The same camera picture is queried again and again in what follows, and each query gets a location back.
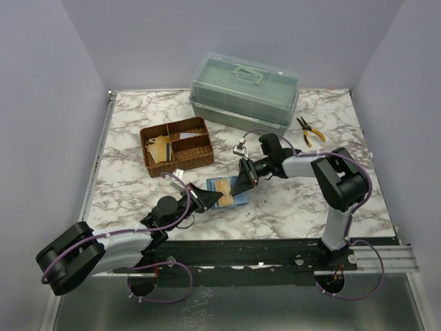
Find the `blue leather card holder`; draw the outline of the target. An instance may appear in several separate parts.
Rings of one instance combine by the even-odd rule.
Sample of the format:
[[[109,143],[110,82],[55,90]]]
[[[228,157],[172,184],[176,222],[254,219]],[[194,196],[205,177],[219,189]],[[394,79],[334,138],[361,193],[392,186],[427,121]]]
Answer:
[[[230,178],[231,187],[235,184],[235,182],[237,180],[237,177],[219,177],[219,178],[207,179],[206,180],[207,189],[209,191],[216,191],[215,187],[214,187],[214,181],[216,179],[224,179],[224,178]],[[238,194],[236,196],[233,196],[233,198],[234,198],[234,204],[229,206],[229,207],[224,207],[224,208],[233,208],[233,207],[236,207],[236,206],[239,206],[239,205],[245,205],[245,204],[249,203],[249,199],[248,199],[248,196],[247,196],[246,192],[243,192],[243,193],[240,193],[240,194]],[[218,209],[223,209],[223,208],[220,208],[218,206],[218,202],[216,202],[212,206],[212,209],[213,210],[218,210]]]

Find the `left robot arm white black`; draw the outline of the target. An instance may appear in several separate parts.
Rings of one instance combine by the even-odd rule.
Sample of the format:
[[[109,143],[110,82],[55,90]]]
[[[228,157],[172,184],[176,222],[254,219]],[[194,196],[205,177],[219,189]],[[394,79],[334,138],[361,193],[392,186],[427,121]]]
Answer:
[[[168,232],[193,213],[204,213],[223,197],[221,192],[186,185],[181,198],[161,197],[147,216],[128,228],[93,230],[77,222],[36,256],[41,282],[55,295],[67,294],[89,276],[120,268],[146,272],[153,256],[148,250],[168,239]]]

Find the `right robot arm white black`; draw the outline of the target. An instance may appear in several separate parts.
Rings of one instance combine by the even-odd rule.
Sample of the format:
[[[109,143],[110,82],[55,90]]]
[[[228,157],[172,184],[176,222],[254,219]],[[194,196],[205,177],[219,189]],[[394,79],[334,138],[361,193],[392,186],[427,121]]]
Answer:
[[[317,180],[328,205],[325,230],[318,243],[317,262],[325,270],[333,270],[349,250],[349,230],[354,212],[366,203],[372,192],[370,176],[344,148],[332,152],[304,154],[293,147],[284,148],[280,137],[267,133],[259,137],[265,157],[252,161],[245,139],[234,146],[241,157],[238,178],[230,194],[236,196],[255,188],[268,174],[281,179],[296,177]]]

